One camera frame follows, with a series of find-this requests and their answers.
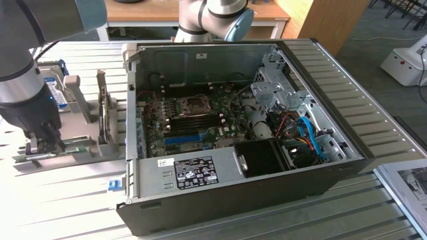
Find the warning label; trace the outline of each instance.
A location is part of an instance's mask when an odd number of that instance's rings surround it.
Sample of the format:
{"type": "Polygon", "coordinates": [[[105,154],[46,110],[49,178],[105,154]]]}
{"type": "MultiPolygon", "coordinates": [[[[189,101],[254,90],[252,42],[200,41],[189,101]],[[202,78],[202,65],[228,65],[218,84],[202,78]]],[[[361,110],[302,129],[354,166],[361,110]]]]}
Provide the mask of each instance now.
{"type": "Polygon", "coordinates": [[[218,183],[212,156],[174,161],[174,176],[178,189],[189,189],[218,183]]]}

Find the motherboard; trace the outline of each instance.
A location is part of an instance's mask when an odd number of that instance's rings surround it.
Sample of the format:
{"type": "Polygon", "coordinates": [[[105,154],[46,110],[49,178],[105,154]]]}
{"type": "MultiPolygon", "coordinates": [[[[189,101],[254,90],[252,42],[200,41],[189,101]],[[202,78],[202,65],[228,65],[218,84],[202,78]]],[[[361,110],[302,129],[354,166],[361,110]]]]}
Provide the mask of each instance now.
{"type": "Polygon", "coordinates": [[[249,139],[240,89],[229,83],[140,92],[146,157],[224,148],[249,139]]]}

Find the barcode sticker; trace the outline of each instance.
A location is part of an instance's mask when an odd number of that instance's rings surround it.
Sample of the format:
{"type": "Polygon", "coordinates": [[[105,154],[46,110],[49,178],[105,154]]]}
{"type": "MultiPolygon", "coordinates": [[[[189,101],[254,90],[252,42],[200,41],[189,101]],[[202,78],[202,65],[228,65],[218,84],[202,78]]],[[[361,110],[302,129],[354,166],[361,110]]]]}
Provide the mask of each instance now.
{"type": "Polygon", "coordinates": [[[160,167],[166,167],[166,166],[173,166],[174,158],[165,158],[165,159],[158,159],[157,160],[157,166],[160,167]]]}

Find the wooden table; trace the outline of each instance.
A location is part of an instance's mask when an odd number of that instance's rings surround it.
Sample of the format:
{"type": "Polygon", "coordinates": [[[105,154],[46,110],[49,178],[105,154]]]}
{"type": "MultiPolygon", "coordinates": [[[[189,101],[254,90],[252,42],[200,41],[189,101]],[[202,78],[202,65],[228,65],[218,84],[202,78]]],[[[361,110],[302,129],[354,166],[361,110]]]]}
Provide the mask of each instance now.
{"type": "MultiPolygon", "coordinates": [[[[97,29],[100,41],[109,41],[108,27],[177,27],[178,0],[144,0],[138,3],[124,4],[105,0],[108,20],[97,29]]],[[[270,0],[265,3],[257,0],[248,3],[253,10],[252,26],[272,27],[270,38],[280,39],[286,21],[290,19],[278,5],[270,0]]]]}

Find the metal workbench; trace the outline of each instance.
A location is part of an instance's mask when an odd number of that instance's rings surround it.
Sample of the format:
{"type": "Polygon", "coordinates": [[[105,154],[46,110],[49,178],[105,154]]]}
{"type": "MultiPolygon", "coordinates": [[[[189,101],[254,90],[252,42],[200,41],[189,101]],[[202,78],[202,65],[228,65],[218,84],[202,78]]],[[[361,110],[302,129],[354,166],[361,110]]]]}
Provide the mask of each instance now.
{"type": "MultiPolygon", "coordinates": [[[[158,232],[140,239],[418,238],[372,169],[382,163],[425,158],[427,153],[321,46],[309,39],[285,40],[285,43],[369,146],[376,161],[356,177],[338,182],[321,196],[158,232]]],[[[96,69],[105,69],[108,91],[118,99],[122,110],[118,131],[124,141],[126,78],[121,45],[122,42],[64,42],[46,52],[41,60],[64,59],[69,74],[81,78],[86,100],[97,98],[96,69]]],[[[0,152],[5,152],[7,146],[1,145],[18,142],[20,133],[7,132],[10,127],[5,123],[0,127],[0,152]]],[[[6,216],[2,227],[13,227],[10,232],[0,232],[1,239],[136,239],[112,208],[118,197],[105,191],[108,179],[125,173],[122,160],[25,175],[12,171],[12,164],[9,159],[0,161],[0,180],[6,181],[1,193],[7,196],[0,200],[5,211],[0,218],[6,216]]]]}

